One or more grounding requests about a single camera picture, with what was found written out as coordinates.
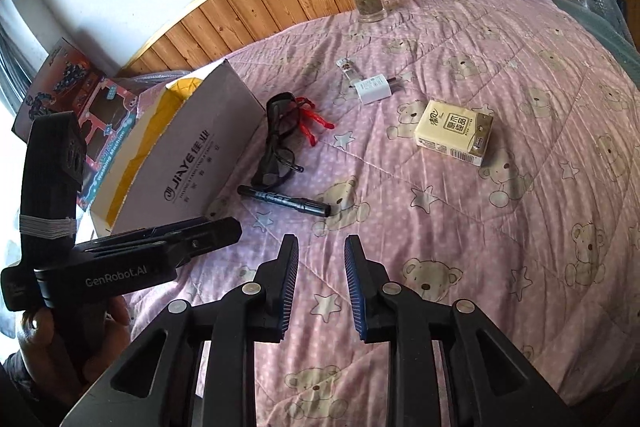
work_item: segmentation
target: black marker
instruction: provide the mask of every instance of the black marker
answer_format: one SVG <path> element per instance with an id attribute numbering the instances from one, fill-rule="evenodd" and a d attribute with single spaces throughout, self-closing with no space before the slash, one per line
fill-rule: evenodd
<path id="1" fill-rule="evenodd" d="M 240 185 L 238 187 L 238 194 L 254 198 L 254 200 L 266 201 L 267 203 L 293 208 L 303 214 L 312 214 L 313 216 L 319 217 L 329 217 L 331 215 L 331 205 L 321 203 L 320 201 L 307 200 L 306 198 L 290 198 L 283 194 L 276 194 L 276 192 L 255 190 L 247 185 Z"/>

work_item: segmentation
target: black eyeglasses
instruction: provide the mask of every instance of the black eyeglasses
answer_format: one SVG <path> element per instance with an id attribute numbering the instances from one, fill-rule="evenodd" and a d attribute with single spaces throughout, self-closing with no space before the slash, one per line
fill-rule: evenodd
<path id="1" fill-rule="evenodd" d="M 264 155 L 251 178 L 254 188 L 270 190 L 282 185 L 293 172 L 305 169 L 296 164 L 296 155 L 284 145 L 300 124 L 300 107 L 290 92 L 281 92 L 267 102 L 267 140 Z"/>

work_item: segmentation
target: human hand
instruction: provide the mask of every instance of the human hand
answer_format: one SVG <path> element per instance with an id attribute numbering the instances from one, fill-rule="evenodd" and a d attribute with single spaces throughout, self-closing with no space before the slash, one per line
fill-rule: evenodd
<path id="1" fill-rule="evenodd" d="M 24 365 L 41 393 L 71 406 L 89 385 L 117 359 L 129 345 L 129 312 L 123 297 L 108 302 L 108 317 L 104 324 L 104 341 L 97 353 L 86 361 L 82 375 L 88 382 L 82 385 L 66 352 L 62 338 L 54 330 L 54 320 L 48 308 L 36 314 L 24 312 L 17 324 L 17 337 Z"/>

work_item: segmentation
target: bed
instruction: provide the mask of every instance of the bed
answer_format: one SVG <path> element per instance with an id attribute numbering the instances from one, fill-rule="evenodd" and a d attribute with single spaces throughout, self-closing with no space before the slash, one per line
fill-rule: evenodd
<path id="1" fill-rule="evenodd" d="M 551 0 L 388 8 L 377 23 L 331 15 L 228 55 L 261 103 L 288 90 L 335 123 L 314 127 L 314 148 L 290 139 L 305 171 L 282 188 L 330 203 L 332 216 L 235 194 L 255 171 L 264 124 L 214 202 L 241 221 L 240 242 L 129 296 L 133 335 L 173 299 L 197 305 L 251 280 L 295 233 L 289 332 L 256 346 L 258 425 L 377 426 L 388 355 L 353 327 L 343 249 L 357 233 L 367 256 L 422 298 L 476 302 L 568 403 L 628 378 L 640 332 L 636 86 Z M 396 77 L 397 89 L 361 105 L 335 65 L 342 57 L 364 76 Z M 494 116 L 481 168 L 414 143 L 432 98 Z"/>

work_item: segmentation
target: metal screw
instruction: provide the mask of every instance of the metal screw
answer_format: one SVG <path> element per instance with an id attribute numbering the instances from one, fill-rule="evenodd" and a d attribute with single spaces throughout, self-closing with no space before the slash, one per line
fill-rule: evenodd
<path id="1" fill-rule="evenodd" d="M 185 309 L 187 309 L 187 303 L 180 299 L 178 299 L 177 301 L 171 301 L 167 309 L 169 309 L 169 313 L 182 313 L 183 311 L 185 311 Z"/>
<path id="2" fill-rule="evenodd" d="M 471 302 L 471 301 L 468 301 L 466 299 L 462 299 L 462 300 L 456 302 L 456 309 L 460 313 L 471 313 L 473 310 L 476 309 L 476 305 L 473 304 L 473 302 Z"/>
<path id="3" fill-rule="evenodd" d="M 246 295 L 255 295 L 260 293 L 262 286 L 260 286 L 257 282 L 248 282 L 244 286 L 242 286 L 242 293 Z"/>
<path id="4" fill-rule="evenodd" d="M 387 295 L 398 295 L 402 291 L 402 286 L 397 282 L 386 282 L 382 286 L 382 291 Z"/>

